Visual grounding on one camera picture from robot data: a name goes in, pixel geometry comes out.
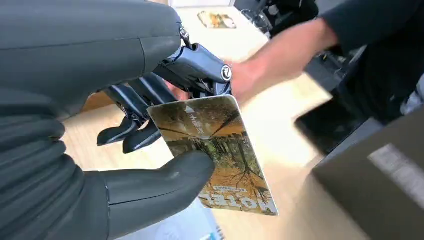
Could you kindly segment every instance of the wooden table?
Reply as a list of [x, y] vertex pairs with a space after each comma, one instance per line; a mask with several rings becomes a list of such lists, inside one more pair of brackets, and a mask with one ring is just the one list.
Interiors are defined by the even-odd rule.
[[[241, 61], [268, 39], [235, 8], [202, 8], [228, 14], [237, 29], [206, 29], [200, 9], [179, 9], [193, 42], [215, 55]], [[258, 95], [242, 109], [243, 119], [258, 160], [275, 198], [278, 217], [214, 209], [229, 240], [360, 240], [365, 234], [309, 176], [318, 152], [294, 127], [296, 117], [327, 101], [330, 96], [308, 75], [277, 85]], [[85, 170], [156, 169], [172, 158], [163, 139], [131, 154], [122, 144], [96, 146], [98, 133], [118, 126], [123, 113], [115, 106], [85, 112], [65, 122], [67, 153]]]

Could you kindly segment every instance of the autumn forest picture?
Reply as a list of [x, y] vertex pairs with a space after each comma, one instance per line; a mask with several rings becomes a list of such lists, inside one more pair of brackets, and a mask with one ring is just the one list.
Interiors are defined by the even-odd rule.
[[278, 214], [232, 96], [158, 105], [149, 114], [175, 157], [199, 150], [213, 159], [215, 172], [199, 195], [205, 207]]

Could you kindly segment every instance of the robotic hand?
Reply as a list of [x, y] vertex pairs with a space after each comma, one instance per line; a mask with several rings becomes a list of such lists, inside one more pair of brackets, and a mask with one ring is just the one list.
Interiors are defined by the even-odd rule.
[[188, 92], [191, 98], [231, 94], [230, 67], [202, 45], [191, 44], [183, 27], [179, 32], [185, 46], [164, 59], [153, 72], [104, 90], [122, 109], [125, 117], [120, 126], [105, 129], [98, 135], [98, 146], [123, 141], [123, 153], [127, 154], [161, 137], [152, 121], [145, 128], [138, 129], [150, 119], [148, 107], [177, 100], [162, 78]]
[[84, 172], [60, 121], [105, 90], [126, 117], [98, 144], [132, 152], [159, 138], [146, 108], [228, 94], [231, 70], [191, 44], [176, 12], [143, 0], [0, 3], [0, 239], [111, 240], [185, 209], [212, 175], [203, 152], [156, 170]]

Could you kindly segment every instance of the black sleeve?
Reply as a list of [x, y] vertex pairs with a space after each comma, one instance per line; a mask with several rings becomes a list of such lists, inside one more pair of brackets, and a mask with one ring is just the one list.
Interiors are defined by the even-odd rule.
[[411, 19], [422, 0], [348, 0], [321, 17], [348, 52], [393, 35]]

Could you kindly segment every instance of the label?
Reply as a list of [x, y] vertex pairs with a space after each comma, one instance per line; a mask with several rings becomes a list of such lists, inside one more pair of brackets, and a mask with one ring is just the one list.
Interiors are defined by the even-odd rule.
[[371, 153], [368, 159], [424, 209], [424, 171], [418, 165], [393, 144]]

